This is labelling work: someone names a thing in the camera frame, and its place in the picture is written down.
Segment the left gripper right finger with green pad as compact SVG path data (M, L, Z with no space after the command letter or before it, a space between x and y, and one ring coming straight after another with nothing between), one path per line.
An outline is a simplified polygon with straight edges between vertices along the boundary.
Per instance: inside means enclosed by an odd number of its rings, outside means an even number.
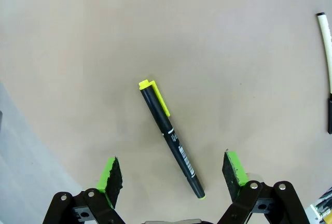
M219 223L248 223L253 214L263 214L268 223L308 223L303 205L288 181L272 187L249 180L236 152L225 151L222 173L232 204Z

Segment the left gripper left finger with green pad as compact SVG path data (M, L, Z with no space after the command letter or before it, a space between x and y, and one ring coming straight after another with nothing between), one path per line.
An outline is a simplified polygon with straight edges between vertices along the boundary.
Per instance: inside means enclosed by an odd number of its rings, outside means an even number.
M122 189L122 174L116 157L109 158L95 188L77 195L56 193L43 223L124 223L115 206Z

